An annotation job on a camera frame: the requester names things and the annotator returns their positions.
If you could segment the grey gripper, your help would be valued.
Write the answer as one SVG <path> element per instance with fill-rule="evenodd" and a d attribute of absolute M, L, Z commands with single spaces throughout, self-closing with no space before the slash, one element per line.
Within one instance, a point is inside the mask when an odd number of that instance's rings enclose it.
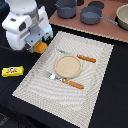
<path fill-rule="evenodd" d="M 44 31 L 40 27 L 32 28 L 30 34 L 25 38 L 25 48 L 31 53 L 35 52 L 33 46 L 37 42 L 42 42 L 43 36 Z"/>

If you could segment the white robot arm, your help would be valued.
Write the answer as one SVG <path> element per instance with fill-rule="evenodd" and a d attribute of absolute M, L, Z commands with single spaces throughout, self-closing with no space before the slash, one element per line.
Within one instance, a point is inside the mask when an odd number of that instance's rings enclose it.
<path fill-rule="evenodd" d="M 41 41 L 53 38 L 52 27 L 44 6 L 37 7 L 35 0 L 5 0 L 10 12 L 2 22 L 6 38 L 15 51 L 28 49 Z"/>

